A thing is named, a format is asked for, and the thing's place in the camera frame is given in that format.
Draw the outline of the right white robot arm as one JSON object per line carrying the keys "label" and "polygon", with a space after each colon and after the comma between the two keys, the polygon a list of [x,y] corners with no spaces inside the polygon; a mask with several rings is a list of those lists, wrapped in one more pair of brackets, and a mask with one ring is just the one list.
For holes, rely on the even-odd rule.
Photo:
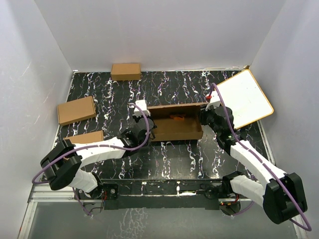
{"label": "right white robot arm", "polygon": [[258,153],[249,141],[244,140],[240,132],[234,129],[230,108],[203,105],[198,115],[200,123],[208,125],[215,132],[219,147],[255,176],[255,180],[252,180],[236,171],[223,177],[222,192],[225,196],[232,198],[240,194],[251,199],[276,224],[307,211],[301,177],[276,167]]}

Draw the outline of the orange toy truck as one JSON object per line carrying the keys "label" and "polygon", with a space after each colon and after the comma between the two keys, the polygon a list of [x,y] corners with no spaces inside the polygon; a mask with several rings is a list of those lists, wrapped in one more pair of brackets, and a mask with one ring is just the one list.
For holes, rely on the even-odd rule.
{"label": "orange toy truck", "polygon": [[173,115],[170,115],[169,117],[176,121],[184,121],[185,114],[173,114]]}

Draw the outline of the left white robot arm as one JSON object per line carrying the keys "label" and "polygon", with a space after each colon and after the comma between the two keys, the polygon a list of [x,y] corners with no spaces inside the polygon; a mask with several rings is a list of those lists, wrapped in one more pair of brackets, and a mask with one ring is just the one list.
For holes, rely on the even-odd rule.
{"label": "left white robot arm", "polygon": [[83,167],[99,161],[121,159],[139,151],[154,137],[156,128],[151,116],[134,117],[135,125],[117,137],[89,144],[73,144],[70,140],[59,142],[40,162],[51,190],[73,187],[98,199],[103,193],[103,183],[96,173]]}

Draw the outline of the large cardboard box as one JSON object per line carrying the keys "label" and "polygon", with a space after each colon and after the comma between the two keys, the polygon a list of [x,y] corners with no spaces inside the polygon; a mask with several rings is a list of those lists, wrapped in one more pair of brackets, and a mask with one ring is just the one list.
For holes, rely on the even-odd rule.
{"label": "large cardboard box", "polygon": [[[157,126],[154,129],[155,139],[153,139],[153,142],[201,139],[203,130],[198,114],[202,105],[206,104],[148,106],[148,110]],[[169,116],[173,114],[185,114],[184,121],[171,119]]]}

